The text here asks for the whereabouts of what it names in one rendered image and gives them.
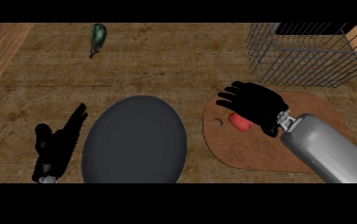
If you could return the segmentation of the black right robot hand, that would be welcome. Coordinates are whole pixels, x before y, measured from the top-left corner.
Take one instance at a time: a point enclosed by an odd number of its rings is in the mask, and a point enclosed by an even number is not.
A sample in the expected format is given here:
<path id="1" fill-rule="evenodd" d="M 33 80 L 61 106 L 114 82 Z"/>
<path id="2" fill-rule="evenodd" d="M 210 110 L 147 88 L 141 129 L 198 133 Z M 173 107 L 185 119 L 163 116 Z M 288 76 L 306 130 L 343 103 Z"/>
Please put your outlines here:
<path id="1" fill-rule="evenodd" d="M 241 81 L 235 81 L 217 96 L 219 106 L 257 124 L 263 133 L 275 138 L 279 128 L 278 116 L 290 109 L 282 96 L 265 86 Z"/>

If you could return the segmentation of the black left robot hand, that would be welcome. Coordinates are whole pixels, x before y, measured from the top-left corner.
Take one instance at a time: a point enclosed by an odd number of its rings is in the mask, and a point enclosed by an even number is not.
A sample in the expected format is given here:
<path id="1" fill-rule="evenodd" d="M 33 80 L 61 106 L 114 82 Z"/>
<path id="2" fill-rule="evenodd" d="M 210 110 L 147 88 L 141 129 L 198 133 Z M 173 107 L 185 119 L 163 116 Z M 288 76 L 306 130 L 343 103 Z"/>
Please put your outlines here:
<path id="1" fill-rule="evenodd" d="M 36 150 L 39 159 L 33 174 L 35 182 L 40 183 L 42 177 L 52 176 L 60 180 L 64 176 L 88 116 L 88 106 L 82 103 L 64 127 L 57 132 L 52 132 L 48 124 L 38 125 Z"/>

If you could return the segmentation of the red bell pepper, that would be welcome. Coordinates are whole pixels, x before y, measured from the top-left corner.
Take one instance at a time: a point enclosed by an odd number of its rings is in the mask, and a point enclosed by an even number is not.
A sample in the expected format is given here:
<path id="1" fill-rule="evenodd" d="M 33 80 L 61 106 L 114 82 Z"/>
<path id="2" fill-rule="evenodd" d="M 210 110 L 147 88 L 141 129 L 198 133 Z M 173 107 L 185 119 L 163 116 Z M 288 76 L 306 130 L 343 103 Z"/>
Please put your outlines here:
<path id="1" fill-rule="evenodd" d="M 235 112 L 232 112 L 229 115 L 229 121 L 234 127 L 243 132 L 250 131 L 254 127 L 254 123 L 241 117 Z"/>

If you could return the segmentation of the dark grey round plate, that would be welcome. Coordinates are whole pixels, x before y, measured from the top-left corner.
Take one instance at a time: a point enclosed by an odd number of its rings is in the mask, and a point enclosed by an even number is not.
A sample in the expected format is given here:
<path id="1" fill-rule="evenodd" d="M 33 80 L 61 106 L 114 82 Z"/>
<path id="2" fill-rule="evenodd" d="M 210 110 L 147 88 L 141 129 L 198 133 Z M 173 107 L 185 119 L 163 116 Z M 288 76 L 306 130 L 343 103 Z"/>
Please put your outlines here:
<path id="1" fill-rule="evenodd" d="M 86 183 L 176 183 L 188 158 L 181 115 L 161 98 L 130 96 L 101 114 L 89 131 Z"/>

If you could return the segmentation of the dark green eggplant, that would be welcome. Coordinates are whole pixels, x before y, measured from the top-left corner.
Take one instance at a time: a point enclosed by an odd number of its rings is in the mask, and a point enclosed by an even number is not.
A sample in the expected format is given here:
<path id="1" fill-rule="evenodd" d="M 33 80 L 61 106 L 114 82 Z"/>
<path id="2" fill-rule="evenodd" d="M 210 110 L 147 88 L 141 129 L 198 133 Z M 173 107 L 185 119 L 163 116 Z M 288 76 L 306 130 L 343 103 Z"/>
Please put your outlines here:
<path id="1" fill-rule="evenodd" d="M 104 43 L 107 41 L 108 30 L 104 24 L 95 24 L 92 26 L 92 36 L 91 36 L 91 54 L 94 57 L 99 53 Z"/>

